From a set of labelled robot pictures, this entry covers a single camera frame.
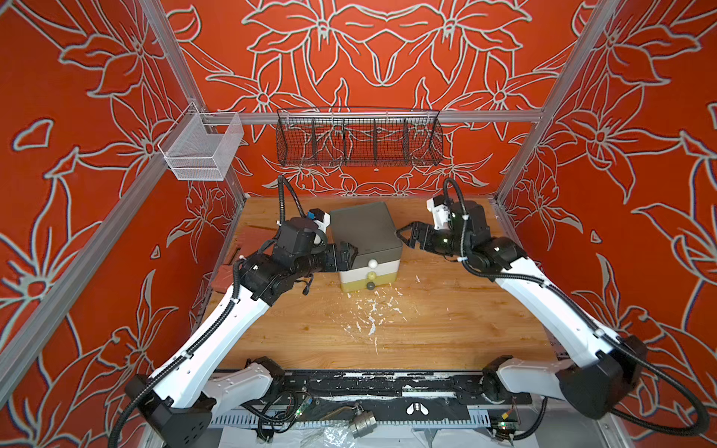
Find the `wire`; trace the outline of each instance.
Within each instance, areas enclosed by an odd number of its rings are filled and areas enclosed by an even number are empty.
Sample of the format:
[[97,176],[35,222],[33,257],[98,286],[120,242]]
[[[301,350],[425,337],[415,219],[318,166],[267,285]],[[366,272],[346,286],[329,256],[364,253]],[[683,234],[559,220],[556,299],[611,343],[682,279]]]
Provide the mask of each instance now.
[[304,214],[304,209],[301,206],[301,202],[299,202],[299,196],[296,195],[296,191],[294,191],[294,187],[291,186],[291,183],[286,180],[286,178],[280,174],[277,176],[277,190],[279,191],[279,222],[284,222],[286,220],[286,205],[284,202],[284,187],[289,191],[291,194],[291,197],[294,199],[294,203],[296,204],[296,209],[299,211],[299,216],[302,218],[306,218],[306,215]]
[[[460,187],[458,186],[457,182],[452,178],[447,178],[443,182],[443,194],[446,198],[448,198],[448,185],[451,185],[453,189],[455,190],[458,201],[460,202],[461,209],[463,211],[463,214],[465,214],[465,201],[463,199],[463,193],[460,191]],[[467,221],[463,222],[463,229],[461,231],[460,235],[460,251],[461,251],[461,257],[464,257],[463,251],[463,241],[465,238],[465,231],[466,231]],[[470,272],[471,274],[475,275],[476,277],[481,278],[487,278],[489,280],[496,280],[496,279],[508,279],[508,280],[523,280],[526,282],[533,282],[537,283],[542,287],[545,287],[549,291],[551,291],[553,294],[560,297],[584,322],[585,324],[590,328],[592,331],[596,331],[599,329],[598,325],[595,323],[593,318],[588,315],[585,310],[583,310],[578,304],[576,304],[570,296],[568,296],[565,292],[563,292],[560,288],[553,285],[552,283],[546,283],[545,279],[542,279],[540,277],[535,277],[533,275],[526,275],[526,274],[511,274],[509,272],[496,272],[496,273],[486,273],[486,272],[480,272],[473,267],[471,267],[467,260],[464,258],[462,261],[463,267],[465,270]],[[624,356],[629,358],[632,362],[639,364],[643,368],[646,368],[647,370],[653,372],[655,375],[659,376],[661,379],[663,379],[666,383],[670,384],[672,387],[677,389],[678,392],[680,392],[694,407],[695,411],[697,412],[697,421],[692,423],[690,426],[684,426],[684,427],[674,427],[674,426],[664,426],[661,424],[654,424],[650,423],[649,421],[638,419],[635,416],[632,416],[630,414],[626,414],[622,411],[618,411],[617,409],[611,409],[610,412],[625,421],[628,421],[632,424],[636,424],[638,426],[641,426],[642,428],[651,429],[655,432],[662,432],[663,434],[669,434],[673,436],[682,436],[682,437],[690,437],[690,436],[697,436],[699,434],[704,433],[710,426],[710,415],[707,412],[707,408],[702,404],[702,401],[692,393],[689,389],[687,389],[681,382],[674,379],[672,376],[666,374],[661,369],[659,369],[654,364],[650,363],[649,361],[641,359],[639,356],[636,356],[631,350],[624,347],[619,341],[615,341],[613,338],[611,338],[607,334],[602,335],[602,339],[607,341],[608,344],[610,344],[614,349],[618,350],[620,353],[622,353]],[[542,420],[541,416],[538,416],[538,421],[536,421],[537,424]]]
[[[289,406],[287,407],[286,411],[280,411],[273,417],[269,417],[266,413],[269,410],[271,406],[274,406],[284,395],[289,394]],[[261,411],[258,411],[255,407],[249,405],[249,404],[243,404],[242,407],[254,414],[255,416],[259,417],[259,422],[257,424],[257,435],[259,438],[265,442],[268,442],[269,436],[264,435],[264,429],[263,426],[265,424],[270,424],[272,427],[272,430],[274,432],[278,432],[276,429],[274,429],[274,424],[284,424],[287,421],[291,420],[291,423],[289,427],[293,425],[294,420],[296,420],[296,414],[295,411],[299,408],[299,397],[296,395],[294,391],[281,391],[276,398],[274,398],[272,401],[269,401],[264,406],[264,409]]]
[[682,383],[680,383],[679,381],[674,379],[672,376],[667,375],[665,372],[660,370],[654,364],[641,359],[639,356],[636,356],[631,350],[628,350],[622,344],[618,343],[617,341],[613,340],[612,338],[608,337],[607,335],[603,335],[602,338],[604,340],[606,340],[608,344],[612,345],[620,353],[627,356],[631,361],[633,361],[637,364],[640,364],[642,367],[653,372],[655,375],[657,375],[661,379],[665,380],[665,382],[670,384],[672,387],[677,389],[678,392],[680,392],[682,395],[684,395],[684,397],[695,408],[695,411],[697,411],[697,421],[692,423],[690,426],[674,427],[674,426],[664,426],[661,424],[655,424],[655,423],[651,423],[649,421],[638,419],[637,417],[634,417],[630,414],[626,414],[622,411],[618,411],[617,409],[610,410],[610,412],[612,414],[617,415],[621,419],[629,421],[632,424],[636,424],[643,428],[651,429],[656,432],[662,432],[664,434],[669,434],[672,436],[682,436],[682,437],[698,436],[698,435],[704,433],[705,431],[707,431],[707,429],[710,426],[710,415],[707,412],[707,409],[705,408],[705,406],[702,404],[702,401],[700,401],[700,399],[695,394],[693,394],[690,389],[687,389]]
[[465,208],[465,200],[463,199],[463,192],[460,190],[460,187],[458,186],[458,182],[455,181],[453,178],[446,178],[446,180],[443,181],[443,196],[448,199],[448,186],[451,185],[453,189],[455,190],[456,196],[458,196],[458,203],[460,204],[460,211],[463,213],[463,227],[460,231],[460,256],[461,258],[465,257],[465,248],[463,247],[463,242],[465,241],[465,231],[468,227],[468,212]]
[[[244,265],[244,260],[240,259],[236,263],[234,263],[234,285],[240,285],[241,284],[241,278],[239,277],[239,270]],[[236,300],[239,297],[239,288],[235,287],[232,291],[232,299]],[[229,316],[229,313],[232,311],[232,308],[234,308],[234,301],[230,300],[227,303],[226,308],[224,311],[222,311],[222,314],[219,315],[217,320],[212,323],[212,325],[207,328],[207,330],[202,333],[199,338],[194,341],[194,343],[189,346],[189,348],[186,349],[186,353],[189,357],[191,357],[194,352],[199,348],[203,343],[206,342],[207,339],[209,339],[212,334],[214,334],[215,331],[217,331],[217,328],[224,322],[224,320],[227,319],[227,316]],[[179,356],[177,359],[172,361],[170,364],[167,365],[167,367],[163,368],[159,373],[157,373],[150,381],[144,386],[144,389],[134,398],[134,400],[130,401],[130,403],[127,405],[127,407],[124,408],[122,411],[122,414],[117,418],[117,421],[115,422],[115,426],[112,428],[112,431],[110,432],[110,436],[107,440],[107,447],[108,448],[117,448],[117,443],[120,438],[120,434],[122,433],[122,428],[125,426],[125,423],[127,423],[127,419],[129,419],[129,416],[132,414],[132,412],[137,409],[137,406],[139,403],[144,400],[147,395],[151,394],[154,390],[155,386],[159,384],[160,381],[165,379],[167,375],[169,375],[174,369],[178,368],[180,364],[182,364],[187,358],[184,356]]]
[[352,412],[354,412],[354,411],[355,411],[355,408],[352,407],[352,406],[342,406],[342,407],[340,407],[340,408],[336,408],[336,409],[334,409],[333,411],[328,412],[325,416],[321,417],[321,418],[319,419],[319,421],[332,419],[333,417],[339,415],[341,412],[344,412],[344,411],[352,411]]
[[540,423],[543,422],[543,417],[545,417],[545,411],[548,408],[548,397],[545,397],[543,399],[543,404],[540,406],[540,412],[538,412],[538,418],[535,420],[533,425],[528,428],[528,431],[522,432],[520,434],[512,434],[511,435],[505,435],[501,434],[500,432],[496,432],[495,438],[500,440],[523,440],[527,439],[528,437],[532,436],[535,431],[538,430],[538,426],[540,426]]

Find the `floral pattern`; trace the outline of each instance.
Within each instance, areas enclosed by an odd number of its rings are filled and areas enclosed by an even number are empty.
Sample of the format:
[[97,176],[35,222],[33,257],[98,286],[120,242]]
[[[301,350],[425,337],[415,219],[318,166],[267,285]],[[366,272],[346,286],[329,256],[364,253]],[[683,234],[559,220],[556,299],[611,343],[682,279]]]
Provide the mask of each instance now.
[[[643,340],[648,359],[713,417],[717,88],[698,67],[712,63],[716,30],[713,4],[621,1],[505,204],[546,274],[595,318]],[[553,208],[562,210],[553,221],[580,232],[551,227]],[[661,424],[694,418],[649,372],[619,406]],[[627,428],[638,447],[679,443]],[[713,418],[690,446],[714,444]]]
[[[0,34],[16,43],[0,55],[14,68],[0,89],[22,105],[0,126],[12,167],[0,198],[12,215],[0,224],[1,350],[157,156],[186,100],[136,0],[5,2]],[[188,192],[166,171],[0,409],[0,446],[106,446],[126,381],[181,345],[185,313],[201,319],[202,276],[236,211],[225,182]],[[188,212],[212,230],[160,250]],[[132,417],[122,446],[145,426]]]
[[[286,107],[378,105],[521,111],[542,107],[593,3],[570,0],[163,1],[211,110],[270,113]],[[549,16],[542,14],[550,9]],[[242,33],[226,28],[227,17]],[[231,36],[232,51],[223,42]],[[446,159],[435,167],[295,170],[310,194],[428,195],[452,174],[467,194],[494,192],[525,133],[522,123],[445,123]],[[274,130],[251,125],[234,164],[245,191],[271,194]],[[475,134],[469,136],[469,130]],[[321,147],[333,144],[331,132]]]

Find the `aluminum frame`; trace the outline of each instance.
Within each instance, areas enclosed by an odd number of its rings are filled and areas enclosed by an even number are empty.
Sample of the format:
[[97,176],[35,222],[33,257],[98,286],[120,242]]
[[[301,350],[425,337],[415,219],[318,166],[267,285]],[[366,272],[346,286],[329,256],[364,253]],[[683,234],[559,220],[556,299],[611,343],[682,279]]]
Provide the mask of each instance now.
[[167,172],[161,154],[153,156],[127,193],[103,220],[29,319],[0,353],[0,407],[4,406],[40,351],[65,319],[97,269]]
[[587,22],[583,32],[575,42],[575,48],[571,52],[568,61],[565,63],[562,72],[558,76],[557,81],[555,81],[555,85],[550,91],[548,100],[543,106],[543,115],[540,121],[532,127],[526,141],[523,143],[521,148],[518,150],[518,154],[516,154],[516,157],[513,159],[511,168],[508,170],[508,173],[505,175],[503,181],[498,187],[498,191],[495,195],[498,203],[505,203],[509,193],[518,181],[521,171],[528,163],[530,155],[533,153],[536,146],[543,138],[543,135],[553,123],[553,119],[562,105],[565,96],[570,90],[570,87],[575,81],[580,69],[587,61],[590,51],[595,46],[600,34],[607,26],[607,21],[613,15],[618,3],[619,0],[600,0],[595,7],[595,10],[592,14],[590,14],[590,20]]

